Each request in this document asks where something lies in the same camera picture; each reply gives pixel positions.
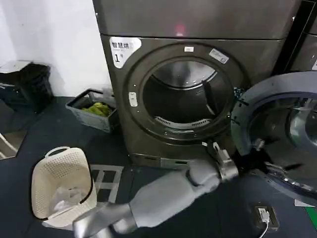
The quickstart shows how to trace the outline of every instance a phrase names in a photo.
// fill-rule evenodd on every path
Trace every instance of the laundry basket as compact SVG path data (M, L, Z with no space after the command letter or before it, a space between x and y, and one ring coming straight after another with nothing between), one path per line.
M86 196L78 205L50 214L50 203L59 187L79 188ZM97 205L96 188L84 152L69 147L49 151L33 169L31 202L33 214L54 227L68 226L94 208Z

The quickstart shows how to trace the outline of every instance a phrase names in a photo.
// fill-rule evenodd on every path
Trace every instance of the power outlet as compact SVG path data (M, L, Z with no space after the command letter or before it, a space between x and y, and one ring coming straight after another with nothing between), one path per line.
M262 203L252 204L252 213L254 217L254 222L259 229L264 229L266 224L262 221L260 211L268 211L269 212L269 224L268 228L273 231L277 231L279 228L279 223L276 218L276 213L272 206Z

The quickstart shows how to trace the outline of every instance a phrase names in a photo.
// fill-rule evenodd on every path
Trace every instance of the gray washing machine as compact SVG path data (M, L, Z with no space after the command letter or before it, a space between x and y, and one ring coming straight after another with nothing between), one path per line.
M94 0L135 164L175 168L229 154L231 110L270 76L300 0Z
M301 39L294 51L291 60L291 71L316 71L317 70L317 6L316 2L309 1L312 11L307 21Z

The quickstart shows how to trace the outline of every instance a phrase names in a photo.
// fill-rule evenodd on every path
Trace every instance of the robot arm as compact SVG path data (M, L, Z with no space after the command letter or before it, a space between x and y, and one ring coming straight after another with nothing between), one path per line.
M127 204L107 203L81 215L73 222L76 238L111 238L110 226L120 234L139 227L155 227L189 207L196 198L238 175L237 167L213 144L217 164L196 160L185 171L170 172L142 187Z

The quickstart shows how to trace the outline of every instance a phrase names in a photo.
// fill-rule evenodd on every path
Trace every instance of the white sticker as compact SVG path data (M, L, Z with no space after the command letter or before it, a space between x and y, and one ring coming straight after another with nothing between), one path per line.
M221 53L220 51L216 49L212 49L209 53L211 57L218 60L220 63L225 64L229 60L229 57Z
M132 107L138 106L137 93L129 92L129 102Z
M193 46L185 46L184 52L194 52L194 47Z
M116 37L109 40L113 64L122 68L128 58L141 47L141 40L136 37Z
M312 70L317 70L317 60L315 61Z

